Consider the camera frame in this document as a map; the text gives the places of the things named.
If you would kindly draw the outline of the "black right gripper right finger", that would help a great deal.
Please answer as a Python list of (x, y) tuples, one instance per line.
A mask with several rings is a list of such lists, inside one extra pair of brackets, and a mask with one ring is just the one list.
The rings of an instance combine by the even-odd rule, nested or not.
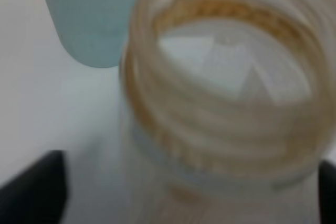
[(336, 171), (332, 163), (320, 164), (318, 181), (321, 223), (336, 224)]

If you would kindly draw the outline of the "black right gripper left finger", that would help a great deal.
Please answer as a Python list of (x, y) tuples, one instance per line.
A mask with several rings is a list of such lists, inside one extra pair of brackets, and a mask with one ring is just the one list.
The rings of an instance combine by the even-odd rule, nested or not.
[(65, 154), (50, 151), (1, 187), (1, 223), (61, 223), (68, 193)]

